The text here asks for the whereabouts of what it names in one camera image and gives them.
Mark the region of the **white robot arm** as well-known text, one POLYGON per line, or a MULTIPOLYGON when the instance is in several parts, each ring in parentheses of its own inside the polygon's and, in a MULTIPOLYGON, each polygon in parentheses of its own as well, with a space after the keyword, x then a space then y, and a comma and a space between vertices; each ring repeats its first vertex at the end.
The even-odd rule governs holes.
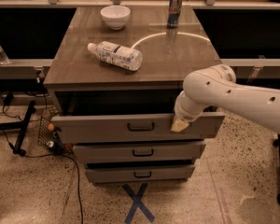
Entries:
POLYGON ((236 84, 235 73, 224 64, 185 77, 183 90, 175 100, 171 130, 183 131, 210 105, 280 134, 280 90, 236 84))

